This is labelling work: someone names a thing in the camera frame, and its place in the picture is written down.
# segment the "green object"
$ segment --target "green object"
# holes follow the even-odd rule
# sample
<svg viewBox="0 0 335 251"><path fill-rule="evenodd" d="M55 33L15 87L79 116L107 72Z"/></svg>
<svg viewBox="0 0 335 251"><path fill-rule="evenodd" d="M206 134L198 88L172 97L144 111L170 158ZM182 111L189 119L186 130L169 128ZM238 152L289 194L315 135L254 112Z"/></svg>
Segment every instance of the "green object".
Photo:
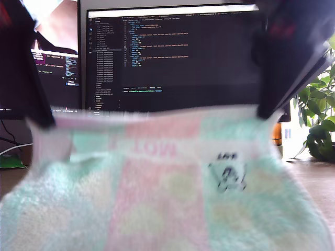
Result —
<svg viewBox="0 0 335 251"><path fill-rule="evenodd" d="M0 156L0 168L11 169L11 168L24 168L27 167L22 164L18 155L2 155Z"/></svg>
<svg viewBox="0 0 335 251"><path fill-rule="evenodd" d="M335 59L335 35L329 40L332 49L327 55ZM309 83L296 97L293 104L299 107L299 123L308 127L309 136L304 147L320 161L335 162L335 63Z"/></svg>

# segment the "white wall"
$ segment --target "white wall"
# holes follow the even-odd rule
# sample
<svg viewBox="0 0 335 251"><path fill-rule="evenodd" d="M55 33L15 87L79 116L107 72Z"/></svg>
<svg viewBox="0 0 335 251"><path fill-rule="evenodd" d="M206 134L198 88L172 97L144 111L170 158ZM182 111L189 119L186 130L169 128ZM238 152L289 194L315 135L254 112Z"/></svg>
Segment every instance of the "white wall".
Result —
<svg viewBox="0 0 335 251"><path fill-rule="evenodd" d="M83 100L85 100L86 83L86 11L88 9L106 8L130 8L130 7L149 7L149 6L172 6L172 5L191 5L191 4L217 4L223 2L240 2L238 0L81 0L81 56L82 56L82 86Z"/></svg>

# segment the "green leaf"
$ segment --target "green leaf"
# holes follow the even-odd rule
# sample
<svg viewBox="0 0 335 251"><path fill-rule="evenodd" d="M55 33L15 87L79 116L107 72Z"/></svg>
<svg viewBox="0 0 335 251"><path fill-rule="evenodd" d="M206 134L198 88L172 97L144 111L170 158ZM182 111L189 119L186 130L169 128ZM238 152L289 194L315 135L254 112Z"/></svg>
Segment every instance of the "green leaf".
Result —
<svg viewBox="0 0 335 251"><path fill-rule="evenodd" d="M306 110L303 109L301 112L303 114L304 125L307 126L307 114L306 114Z"/></svg>
<svg viewBox="0 0 335 251"><path fill-rule="evenodd" d="M309 95L310 95L309 89L305 88L299 93L299 98L303 103L307 103Z"/></svg>
<svg viewBox="0 0 335 251"><path fill-rule="evenodd" d="M329 44L335 50L335 34L329 39Z"/></svg>
<svg viewBox="0 0 335 251"><path fill-rule="evenodd" d="M315 113L312 112L312 111L309 110L309 109L306 109L306 114L307 114L307 116L310 116L312 119L315 117Z"/></svg>
<svg viewBox="0 0 335 251"><path fill-rule="evenodd" d="M333 123L335 123L335 116L328 117L327 120L330 120L330 121L332 121Z"/></svg>
<svg viewBox="0 0 335 251"><path fill-rule="evenodd" d="M326 137L325 132L325 129L321 125L316 125L309 129L309 133L312 134L315 139L324 139Z"/></svg>
<svg viewBox="0 0 335 251"><path fill-rule="evenodd" d="M319 83L321 83L321 81L320 81L319 78L316 78L316 79L314 79L314 80L312 81L312 83L317 83L317 84L319 84Z"/></svg>
<svg viewBox="0 0 335 251"><path fill-rule="evenodd" d="M325 98L327 95L323 92L320 92L319 90L314 90L310 93L311 98Z"/></svg>
<svg viewBox="0 0 335 251"><path fill-rule="evenodd" d="M335 151L331 148L325 146L319 147L319 153L324 157L325 160L329 162L335 161Z"/></svg>
<svg viewBox="0 0 335 251"><path fill-rule="evenodd" d="M293 98L293 107L294 107L294 109L297 108L297 104L298 104L297 99L296 99L296 98Z"/></svg>
<svg viewBox="0 0 335 251"><path fill-rule="evenodd" d="M327 96L326 100L328 104L330 104L330 106L335 107L335 98L333 98L332 96Z"/></svg>
<svg viewBox="0 0 335 251"><path fill-rule="evenodd" d="M319 118L324 119L326 116L327 116L327 115L326 115L325 113L321 113L321 114L319 115Z"/></svg>
<svg viewBox="0 0 335 251"><path fill-rule="evenodd" d="M310 86L313 88L319 88L319 84L317 83L310 83Z"/></svg>
<svg viewBox="0 0 335 251"><path fill-rule="evenodd" d="M309 92L310 92L310 93L311 93L311 92L314 92L315 90L317 90L317 88L312 87L312 86L309 87Z"/></svg>
<svg viewBox="0 0 335 251"><path fill-rule="evenodd" d="M307 148L307 140L303 143L303 147L300 149L300 151L294 156L296 158L298 155L304 152L304 150Z"/></svg>
<svg viewBox="0 0 335 251"><path fill-rule="evenodd" d="M314 112L315 114L317 115L320 115L321 114L321 111L320 111L320 108L318 106L317 103L315 103L313 100L310 100L308 103L307 103L307 107L309 110L311 110L312 112Z"/></svg>
<svg viewBox="0 0 335 251"><path fill-rule="evenodd" d="M302 128L303 125L305 124L305 123L304 123L304 120L303 120L302 117L299 119L299 124L300 124L300 127L301 127L301 128Z"/></svg>
<svg viewBox="0 0 335 251"><path fill-rule="evenodd" d="M329 75L330 75L330 77L334 77L335 76L335 65L330 69Z"/></svg>
<svg viewBox="0 0 335 251"><path fill-rule="evenodd" d="M328 84L329 81L330 81L330 76L323 77L321 80L322 80L323 82L325 82L326 84Z"/></svg>
<svg viewBox="0 0 335 251"><path fill-rule="evenodd" d="M324 120L321 126L328 132L335 132L335 124L330 120Z"/></svg>
<svg viewBox="0 0 335 251"><path fill-rule="evenodd" d="M317 102L318 106L319 106L319 109L321 112L323 112L326 108L326 104L327 104L327 101L325 98L323 99L320 99L318 102Z"/></svg>
<svg viewBox="0 0 335 251"><path fill-rule="evenodd" d="M308 147L309 153L314 158L322 160L323 156L319 153L319 147L314 141L315 141L314 136L310 134L307 137L307 147Z"/></svg>
<svg viewBox="0 0 335 251"><path fill-rule="evenodd" d="M307 118L307 127L312 127L312 123L310 122L310 119L309 118Z"/></svg>

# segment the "second monitor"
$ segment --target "second monitor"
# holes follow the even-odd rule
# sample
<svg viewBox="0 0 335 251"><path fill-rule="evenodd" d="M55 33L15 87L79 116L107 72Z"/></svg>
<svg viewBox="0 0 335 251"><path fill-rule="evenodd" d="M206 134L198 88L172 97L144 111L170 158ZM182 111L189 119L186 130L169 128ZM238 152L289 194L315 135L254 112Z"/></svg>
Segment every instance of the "second monitor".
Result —
<svg viewBox="0 0 335 251"><path fill-rule="evenodd" d="M258 104L255 5L87 11L86 108L154 112Z"/></svg>

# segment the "houseplant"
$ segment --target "houseplant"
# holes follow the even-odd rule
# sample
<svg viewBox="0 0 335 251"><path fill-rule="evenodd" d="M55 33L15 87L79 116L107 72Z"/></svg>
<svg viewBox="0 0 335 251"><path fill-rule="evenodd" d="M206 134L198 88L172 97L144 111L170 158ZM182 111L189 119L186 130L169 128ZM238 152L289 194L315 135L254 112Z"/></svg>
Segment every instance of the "houseplant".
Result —
<svg viewBox="0 0 335 251"><path fill-rule="evenodd" d="M335 56L335 36L330 39L329 56ZM335 133L335 64L326 69L307 85L293 100L299 107L299 123L309 127L309 135L303 150L320 161L335 162L335 143L331 134Z"/></svg>

